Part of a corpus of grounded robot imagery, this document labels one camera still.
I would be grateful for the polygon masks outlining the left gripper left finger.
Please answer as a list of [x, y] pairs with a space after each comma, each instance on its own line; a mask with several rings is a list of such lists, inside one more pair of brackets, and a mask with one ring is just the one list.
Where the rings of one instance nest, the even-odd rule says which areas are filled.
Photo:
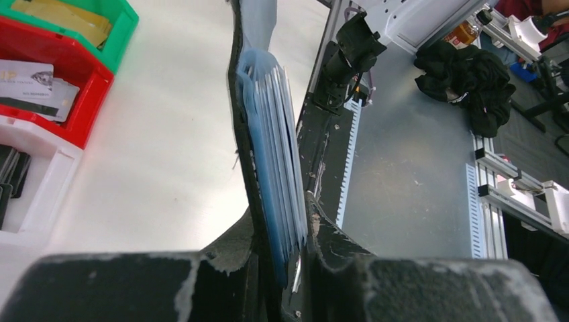
[[201, 252], [197, 277], [198, 321], [261, 321], [260, 260], [254, 251], [250, 211]]

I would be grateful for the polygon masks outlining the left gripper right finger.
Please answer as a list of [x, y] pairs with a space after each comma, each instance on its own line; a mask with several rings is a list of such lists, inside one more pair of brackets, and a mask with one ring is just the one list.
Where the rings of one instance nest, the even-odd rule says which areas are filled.
[[361, 321], [365, 274], [361, 260], [369, 257], [326, 214], [311, 192], [305, 193], [308, 223], [307, 305], [313, 321]]

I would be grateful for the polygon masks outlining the black leather card holder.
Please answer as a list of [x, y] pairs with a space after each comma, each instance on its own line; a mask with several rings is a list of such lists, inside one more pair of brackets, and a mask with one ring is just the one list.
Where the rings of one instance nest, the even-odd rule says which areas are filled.
[[288, 265], [307, 241], [308, 227], [295, 129], [291, 88], [286, 70], [268, 47], [276, 26], [276, 1], [237, 1], [238, 102], [244, 106], [252, 140], [249, 155], [260, 192], [276, 283], [289, 283]]

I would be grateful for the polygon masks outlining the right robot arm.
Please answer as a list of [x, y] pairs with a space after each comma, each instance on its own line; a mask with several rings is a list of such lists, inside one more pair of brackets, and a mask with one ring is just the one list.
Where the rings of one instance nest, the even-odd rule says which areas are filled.
[[340, 114], [389, 44], [414, 54], [442, 38], [484, 1], [323, 1], [329, 9], [308, 101]]

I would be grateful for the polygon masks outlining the black card stack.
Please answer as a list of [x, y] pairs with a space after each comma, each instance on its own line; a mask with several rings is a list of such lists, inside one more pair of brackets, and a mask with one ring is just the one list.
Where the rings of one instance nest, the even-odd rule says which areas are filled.
[[31, 161], [29, 154], [1, 144], [1, 227], [10, 201], [21, 197]]

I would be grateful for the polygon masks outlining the white card stack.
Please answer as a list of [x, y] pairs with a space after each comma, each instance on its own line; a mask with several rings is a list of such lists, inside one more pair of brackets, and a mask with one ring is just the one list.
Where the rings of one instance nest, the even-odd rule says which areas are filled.
[[79, 88], [54, 76], [51, 64], [1, 60], [1, 104], [63, 123]]

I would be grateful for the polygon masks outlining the gold card stack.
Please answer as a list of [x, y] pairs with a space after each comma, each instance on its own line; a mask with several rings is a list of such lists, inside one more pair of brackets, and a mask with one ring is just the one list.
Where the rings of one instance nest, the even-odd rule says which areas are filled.
[[112, 29], [106, 17], [61, 1], [14, 1], [10, 8], [77, 32], [96, 48], [106, 41]]

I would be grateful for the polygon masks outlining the clear plastic bin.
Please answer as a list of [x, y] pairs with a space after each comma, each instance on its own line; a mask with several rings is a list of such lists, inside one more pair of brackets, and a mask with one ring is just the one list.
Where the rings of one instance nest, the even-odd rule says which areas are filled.
[[1, 143], [31, 156], [21, 197], [7, 206], [1, 245], [42, 248], [49, 240], [83, 150], [29, 121], [1, 117]]

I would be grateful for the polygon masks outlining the black cloth bundle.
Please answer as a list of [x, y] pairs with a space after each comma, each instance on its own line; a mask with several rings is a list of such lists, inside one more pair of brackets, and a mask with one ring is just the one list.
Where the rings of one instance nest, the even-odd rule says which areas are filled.
[[415, 79], [428, 97], [466, 110], [472, 133], [494, 138], [511, 114], [516, 86], [498, 56], [476, 46], [457, 49], [443, 40], [417, 51]]

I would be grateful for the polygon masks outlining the orange label plastic bottle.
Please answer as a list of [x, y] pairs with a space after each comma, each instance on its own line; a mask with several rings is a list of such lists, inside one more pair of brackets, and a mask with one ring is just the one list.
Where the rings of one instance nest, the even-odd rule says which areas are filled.
[[457, 50], [468, 47], [479, 37], [483, 27], [493, 20], [491, 11], [492, 9], [482, 9], [470, 16], [455, 27], [443, 40], [453, 45]]

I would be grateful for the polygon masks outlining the red plastic bin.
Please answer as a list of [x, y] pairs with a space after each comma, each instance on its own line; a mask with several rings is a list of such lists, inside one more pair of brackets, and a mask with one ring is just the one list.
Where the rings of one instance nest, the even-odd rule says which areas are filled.
[[78, 41], [1, 18], [1, 143], [37, 133], [85, 149], [113, 73]]

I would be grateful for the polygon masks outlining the green plastic bin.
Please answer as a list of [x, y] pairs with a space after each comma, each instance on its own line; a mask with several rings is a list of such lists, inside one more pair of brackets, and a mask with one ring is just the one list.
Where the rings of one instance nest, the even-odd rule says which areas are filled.
[[80, 42], [114, 74], [140, 20], [128, 1], [110, 0], [6, 0], [1, 15]]

